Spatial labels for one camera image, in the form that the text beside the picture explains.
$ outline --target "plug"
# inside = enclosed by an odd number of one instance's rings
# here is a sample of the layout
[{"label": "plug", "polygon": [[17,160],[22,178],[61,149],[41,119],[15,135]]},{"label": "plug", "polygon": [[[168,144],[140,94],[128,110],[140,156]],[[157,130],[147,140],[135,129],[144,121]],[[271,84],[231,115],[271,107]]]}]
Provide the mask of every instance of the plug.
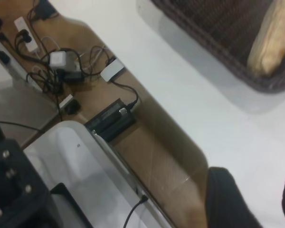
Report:
[{"label": "plug", "polygon": [[140,203],[145,203],[145,202],[147,202],[148,201],[148,197],[146,196],[146,195],[142,195],[142,198],[141,198],[141,200],[140,200]]},{"label": "plug", "polygon": [[8,38],[5,36],[3,32],[0,32],[0,41],[8,41]]}]

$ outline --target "power cord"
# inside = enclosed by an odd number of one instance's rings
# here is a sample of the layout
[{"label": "power cord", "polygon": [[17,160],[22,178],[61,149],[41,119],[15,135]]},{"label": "power cord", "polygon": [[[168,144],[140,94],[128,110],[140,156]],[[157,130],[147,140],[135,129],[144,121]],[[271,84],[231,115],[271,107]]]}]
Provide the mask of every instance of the power cord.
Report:
[{"label": "power cord", "polygon": [[136,95],[135,101],[133,101],[133,102],[131,102],[131,103],[129,103],[129,104],[127,105],[127,109],[128,109],[128,110],[133,109],[134,105],[136,105],[136,103],[138,102],[138,99],[139,99],[139,96],[138,96],[137,91],[136,91],[133,87],[131,87],[131,86],[129,86],[129,85],[119,84],[119,83],[115,82],[115,81],[112,80],[112,79],[110,80],[110,82],[111,82],[112,84],[118,86],[118,87],[131,89],[131,90],[135,93],[135,95]]},{"label": "power cord", "polygon": [[124,223],[124,225],[123,225],[123,228],[126,228],[126,227],[127,227],[128,221],[129,221],[131,215],[133,214],[134,210],[135,210],[139,205],[141,205],[141,204],[147,202],[148,199],[149,199],[149,198],[148,198],[147,196],[143,195],[143,196],[142,196],[142,199],[141,199],[138,203],[135,204],[135,206],[132,208],[132,210],[130,211],[130,213],[129,213],[127,219],[126,219],[126,221],[125,221],[125,223]]},{"label": "power cord", "polygon": [[15,126],[19,126],[19,127],[24,127],[24,128],[28,128],[28,129],[31,129],[31,130],[35,130],[35,131],[38,131],[38,132],[40,132],[40,133],[44,133],[43,130],[40,130],[40,129],[35,128],[35,127],[26,126],[26,125],[23,125],[23,124],[20,124],[20,123],[13,123],[13,122],[7,122],[7,121],[0,121],[0,124],[15,125]]}]

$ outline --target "charger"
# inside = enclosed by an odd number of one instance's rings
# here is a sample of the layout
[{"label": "charger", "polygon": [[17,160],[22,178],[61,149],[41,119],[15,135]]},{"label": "charger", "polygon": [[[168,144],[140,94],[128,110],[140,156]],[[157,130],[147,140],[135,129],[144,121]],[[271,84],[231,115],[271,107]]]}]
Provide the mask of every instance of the charger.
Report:
[{"label": "charger", "polygon": [[52,69],[63,69],[68,72],[76,71],[74,58],[65,51],[54,51],[50,53],[49,65]]}]

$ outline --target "bread loaf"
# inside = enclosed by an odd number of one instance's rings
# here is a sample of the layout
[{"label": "bread loaf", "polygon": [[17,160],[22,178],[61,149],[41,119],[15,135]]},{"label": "bread loaf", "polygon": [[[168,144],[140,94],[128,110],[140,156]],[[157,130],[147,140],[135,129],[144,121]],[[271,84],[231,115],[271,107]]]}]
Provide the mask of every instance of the bread loaf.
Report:
[{"label": "bread loaf", "polygon": [[248,68],[256,76],[270,76],[285,56],[285,0],[274,0],[248,57]]}]

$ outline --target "white cable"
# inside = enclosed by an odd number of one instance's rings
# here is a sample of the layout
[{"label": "white cable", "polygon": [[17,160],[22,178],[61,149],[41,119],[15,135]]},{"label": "white cable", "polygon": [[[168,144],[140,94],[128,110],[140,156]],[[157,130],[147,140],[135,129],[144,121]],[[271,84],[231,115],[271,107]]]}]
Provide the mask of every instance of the white cable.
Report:
[{"label": "white cable", "polygon": [[[44,36],[44,37],[42,37],[40,40],[41,41],[43,41],[44,39],[50,39],[55,45],[56,45],[56,47],[58,48],[58,50],[60,50],[60,46],[58,45],[58,43],[52,38],[52,37],[50,37],[50,36]],[[45,51],[45,49],[43,48],[43,45],[41,45],[41,50],[42,50],[42,52],[43,52],[43,54],[45,55],[46,54],[46,51]]]},{"label": "white cable", "polygon": [[60,46],[58,45],[58,43],[50,36],[44,36],[43,38],[41,38],[41,41],[43,41],[44,39],[50,39],[55,45],[56,47],[58,48],[58,50],[60,50]]}]

